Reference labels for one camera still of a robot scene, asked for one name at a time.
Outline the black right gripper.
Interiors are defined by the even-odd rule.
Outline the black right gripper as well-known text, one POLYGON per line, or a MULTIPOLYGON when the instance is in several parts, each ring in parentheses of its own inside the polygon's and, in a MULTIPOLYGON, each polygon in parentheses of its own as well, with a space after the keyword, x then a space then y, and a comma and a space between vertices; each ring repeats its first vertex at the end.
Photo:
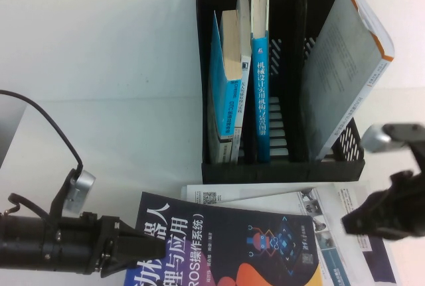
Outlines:
POLYGON ((361 205, 366 214, 352 212, 342 217, 341 222, 348 234, 385 235, 389 224, 391 241, 407 237, 424 237, 424 177, 412 171, 400 171, 391 177, 392 185, 372 192, 361 205), (390 213, 371 213, 386 203, 390 196, 390 213))

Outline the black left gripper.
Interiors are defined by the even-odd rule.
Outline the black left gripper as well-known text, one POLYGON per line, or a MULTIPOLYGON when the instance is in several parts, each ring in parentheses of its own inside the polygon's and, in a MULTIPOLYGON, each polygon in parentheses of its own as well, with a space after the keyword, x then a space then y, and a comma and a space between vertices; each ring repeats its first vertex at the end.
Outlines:
POLYGON ((91 214, 90 257, 84 275, 100 272, 101 278, 133 268, 133 261, 116 259, 162 259, 165 241, 137 231, 118 217, 91 214))

